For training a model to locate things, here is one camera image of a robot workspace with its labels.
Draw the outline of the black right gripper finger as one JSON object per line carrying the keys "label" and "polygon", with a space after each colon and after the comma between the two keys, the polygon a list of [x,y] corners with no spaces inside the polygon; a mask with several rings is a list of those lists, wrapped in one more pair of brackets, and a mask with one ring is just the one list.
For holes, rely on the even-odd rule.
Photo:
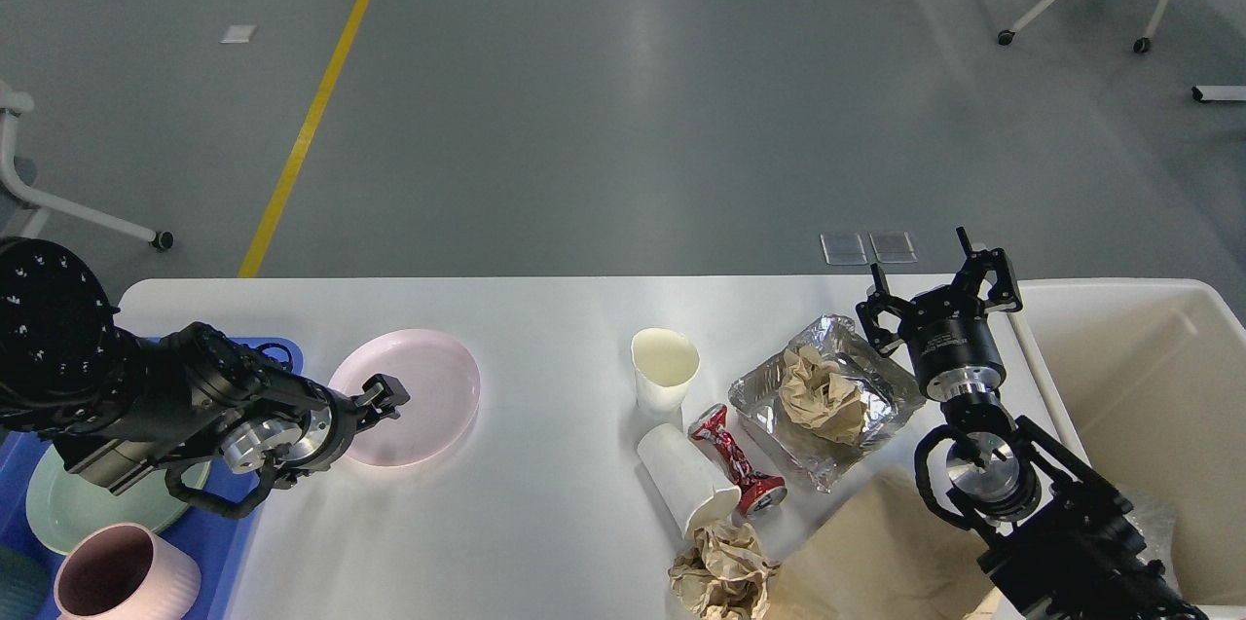
{"label": "black right gripper finger", "polygon": [[957,227],[956,235],[963,264],[949,284],[953,296],[974,312],[1019,312],[1023,301],[1006,250],[1001,247],[977,250],[966,227]]}
{"label": "black right gripper finger", "polygon": [[[867,293],[866,300],[858,303],[856,306],[858,324],[863,330],[863,336],[868,341],[868,345],[877,354],[891,355],[896,349],[912,340],[916,331],[915,319],[917,317],[917,308],[912,301],[906,300],[906,298],[900,298],[891,293],[886,273],[880,264],[868,265],[868,270],[873,278],[873,284]],[[880,317],[883,314],[897,319],[898,326],[895,329],[882,326]]]}

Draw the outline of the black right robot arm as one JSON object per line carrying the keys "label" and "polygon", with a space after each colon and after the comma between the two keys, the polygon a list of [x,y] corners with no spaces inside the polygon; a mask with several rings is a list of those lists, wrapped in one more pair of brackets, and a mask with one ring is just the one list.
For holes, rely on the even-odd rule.
{"label": "black right robot arm", "polygon": [[932,514],[986,543],[978,566],[1027,619],[1201,619],[1145,561],[1134,505],[1106,478],[1001,397],[1007,371],[991,312],[1023,303],[1006,250],[978,250],[958,227],[963,264],[949,283],[900,298],[880,264],[856,312],[877,354],[906,349],[943,425],[915,449]]}

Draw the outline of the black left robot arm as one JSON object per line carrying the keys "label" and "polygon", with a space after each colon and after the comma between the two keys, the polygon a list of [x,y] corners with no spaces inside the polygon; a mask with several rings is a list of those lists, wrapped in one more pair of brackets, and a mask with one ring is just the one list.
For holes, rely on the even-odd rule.
{"label": "black left robot arm", "polygon": [[54,443],[67,472],[115,496],[162,473],[174,499],[245,518],[410,398],[394,376],[344,395],[209,324],[152,341],[116,314],[74,251],[2,238],[2,426]]}

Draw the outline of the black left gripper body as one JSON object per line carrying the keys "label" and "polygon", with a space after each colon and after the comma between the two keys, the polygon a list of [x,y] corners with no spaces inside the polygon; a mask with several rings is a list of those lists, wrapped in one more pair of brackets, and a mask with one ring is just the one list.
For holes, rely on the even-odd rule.
{"label": "black left gripper body", "polygon": [[272,398],[237,403],[219,425],[219,454],[231,472],[269,473],[277,489],[325,472],[364,430],[366,402],[333,388],[318,388],[316,395],[323,401],[312,408]]}

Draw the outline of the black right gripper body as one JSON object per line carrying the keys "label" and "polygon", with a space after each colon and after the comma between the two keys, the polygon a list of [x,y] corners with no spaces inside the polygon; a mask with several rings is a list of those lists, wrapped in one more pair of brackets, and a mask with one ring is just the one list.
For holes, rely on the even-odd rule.
{"label": "black right gripper body", "polygon": [[1006,380],[1001,350],[988,326],[991,304],[951,284],[912,298],[900,320],[918,388],[930,401],[996,393]]}

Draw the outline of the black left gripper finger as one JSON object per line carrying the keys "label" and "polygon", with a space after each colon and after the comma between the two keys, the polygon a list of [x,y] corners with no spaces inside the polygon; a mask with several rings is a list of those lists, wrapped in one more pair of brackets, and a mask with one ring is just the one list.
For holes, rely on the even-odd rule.
{"label": "black left gripper finger", "polygon": [[363,392],[353,397],[356,425],[400,418],[399,410],[409,401],[410,395],[401,381],[389,375],[373,375],[363,383]]}

